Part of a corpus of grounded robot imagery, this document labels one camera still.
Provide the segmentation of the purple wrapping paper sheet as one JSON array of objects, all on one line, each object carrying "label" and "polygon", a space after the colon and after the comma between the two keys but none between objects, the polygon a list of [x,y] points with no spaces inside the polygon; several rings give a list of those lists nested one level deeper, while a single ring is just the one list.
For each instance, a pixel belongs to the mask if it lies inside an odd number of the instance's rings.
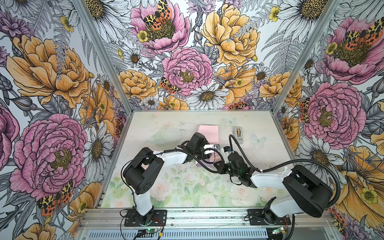
[{"label": "purple wrapping paper sheet", "polygon": [[[218,145],[219,144],[219,126],[217,125],[200,125],[198,128],[198,132],[204,135],[209,142],[210,145]],[[219,161],[219,155],[216,153],[213,153],[208,160],[209,162],[218,162]],[[213,165],[208,165],[203,162],[204,165],[208,167],[212,167]],[[200,168],[202,167],[201,164],[196,162],[196,167]]]}]

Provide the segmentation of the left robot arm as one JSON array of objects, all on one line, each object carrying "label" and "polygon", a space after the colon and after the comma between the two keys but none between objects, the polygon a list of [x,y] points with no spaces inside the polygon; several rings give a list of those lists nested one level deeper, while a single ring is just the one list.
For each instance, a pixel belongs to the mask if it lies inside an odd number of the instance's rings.
[{"label": "left robot arm", "polygon": [[121,170],[121,178],[133,194],[134,206],[127,214],[127,220],[141,226],[148,226],[157,220],[151,201],[150,189],[163,168],[196,161],[210,173],[218,174],[224,169],[225,160],[217,146],[185,141],[171,150],[152,151],[148,147],[140,152]]}]

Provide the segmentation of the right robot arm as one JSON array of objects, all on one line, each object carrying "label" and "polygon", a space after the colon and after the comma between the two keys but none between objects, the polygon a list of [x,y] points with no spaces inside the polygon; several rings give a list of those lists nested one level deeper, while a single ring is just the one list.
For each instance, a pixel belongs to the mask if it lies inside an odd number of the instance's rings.
[{"label": "right robot arm", "polygon": [[226,157],[214,163],[219,174],[236,177],[241,186],[249,188],[280,189],[289,193],[281,200],[271,197],[253,219],[274,225],[287,215],[305,213],[320,218],[326,208],[340,197],[341,185],[335,181],[335,189],[300,165],[300,160],[291,160],[268,170],[248,166],[235,151],[226,152]]}]

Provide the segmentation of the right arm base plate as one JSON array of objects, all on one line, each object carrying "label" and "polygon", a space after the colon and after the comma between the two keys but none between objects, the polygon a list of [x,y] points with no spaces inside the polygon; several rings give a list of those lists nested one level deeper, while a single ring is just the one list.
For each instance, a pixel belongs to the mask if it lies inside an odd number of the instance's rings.
[{"label": "right arm base plate", "polygon": [[279,218],[273,212],[264,209],[248,209],[245,220],[250,222],[251,226],[288,226],[291,224],[288,216]]}]

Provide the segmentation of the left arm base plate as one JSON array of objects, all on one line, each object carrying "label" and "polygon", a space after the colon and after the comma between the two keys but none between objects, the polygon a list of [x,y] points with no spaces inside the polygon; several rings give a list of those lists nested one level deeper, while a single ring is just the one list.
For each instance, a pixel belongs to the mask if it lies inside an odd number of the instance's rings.
[{"label": "left arm base plate", "polygon": [[125,227],[164,227],[167,222],[167,210],[150,210],[142,216],[135,209],[128,209],[124,217]]}]

